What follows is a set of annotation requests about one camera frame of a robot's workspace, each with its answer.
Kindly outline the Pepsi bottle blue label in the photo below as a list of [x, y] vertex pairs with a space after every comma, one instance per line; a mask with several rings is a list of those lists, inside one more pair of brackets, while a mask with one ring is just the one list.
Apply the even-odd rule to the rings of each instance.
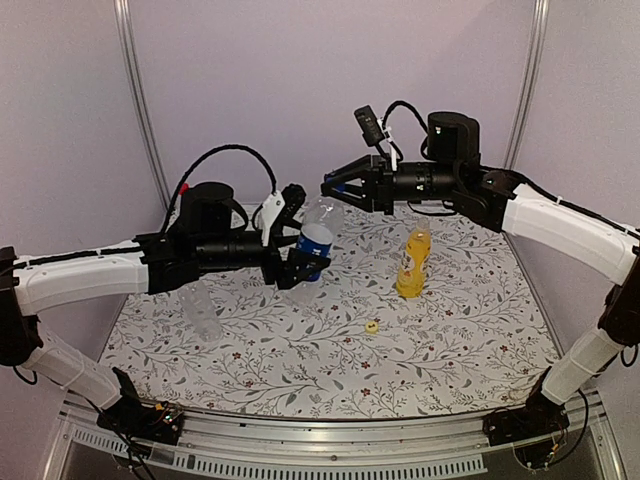
[[[306, 253], [329, 257], [331, 247], [344, 223], [343, 204], [331, 197], [318, 196], [306, 209], [296, 248]], [[285, 299], [294, 306], [304, 306], [312, 301], [319, 287], [321, 273], [289, 290]]]

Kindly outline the pale yellow bottle cap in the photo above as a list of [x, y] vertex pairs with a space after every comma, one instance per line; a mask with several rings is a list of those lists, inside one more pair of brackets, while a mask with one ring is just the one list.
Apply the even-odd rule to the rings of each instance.
[[367, 322], [365, 331], [369, 334], [376, 334], [379, 331], [379, 323], [376, 321]]

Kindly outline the yellow juice bottle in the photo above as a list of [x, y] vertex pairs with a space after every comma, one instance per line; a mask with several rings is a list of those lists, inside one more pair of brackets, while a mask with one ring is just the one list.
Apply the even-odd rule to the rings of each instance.
[[425, 286], [431, 253], [431, 229], [427, 218], [420, 218], [406, 241], [396, 278], [396, 290], [403, 298], [418, 297]]

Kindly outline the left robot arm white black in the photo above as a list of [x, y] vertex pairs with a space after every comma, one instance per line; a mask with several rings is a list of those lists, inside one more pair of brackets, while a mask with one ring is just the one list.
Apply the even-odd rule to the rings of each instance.
[[208, 273], [258, 268], [267, 285], [288, 290], [327, 268], [327, 257], [294, 248], [284, 228], [305, 199], [291, 184], [263, 202], [259, 230], [231, 186], [205, 182], [179, 190], [179, 213], [165, 230], [101, 249], [19, 257], [1, 250], [1, 363], [48, 377], [109, 413], [128, 434], [148, 426], [129, 376], [105, 368], [39, 328], [40, 312], [112, 295], [175, 291]]

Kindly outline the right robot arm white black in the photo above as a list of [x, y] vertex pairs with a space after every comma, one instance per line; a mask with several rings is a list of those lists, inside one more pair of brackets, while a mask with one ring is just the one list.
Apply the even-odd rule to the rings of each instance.
[[325, 175], [321, 192], [366, 212], [390, 215], [397, 202], [444, 201], [475, 224], [557, 250], [613, 284], [595, 327], [584, 333], [538, 380], [517, 427], [537, 436], [582, 385], [619, 352], [639, 342], [639, 232], [554, 196], [523, 174], [480, 162], [478, 122], [433, 112], [422, 126], [423, 159], [385, 152], [386, 122], [370, 107], [355, 111], [365, 143], [377, 150]]

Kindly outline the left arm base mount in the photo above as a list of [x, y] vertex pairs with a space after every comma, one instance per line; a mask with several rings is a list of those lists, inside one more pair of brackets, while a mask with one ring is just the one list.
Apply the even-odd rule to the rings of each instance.
[[112, 371], [120, 383], [121, 398], [101, 409], [97, 425], [122, 436], [176, 446], [184, 426], [183, 408], [168, 401], [144, 405], [129, 376], [118, 368]]

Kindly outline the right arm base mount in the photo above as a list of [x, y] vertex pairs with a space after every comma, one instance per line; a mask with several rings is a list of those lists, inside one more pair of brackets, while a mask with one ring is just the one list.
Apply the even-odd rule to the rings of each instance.
[[564, 440], [569, 419], [564, 407], [533, 393], [522, 407], [499, 407], [482, 419], [491, 446], [527, 441], [515, 449], [518, 462], [529, 469], [550, 466]]

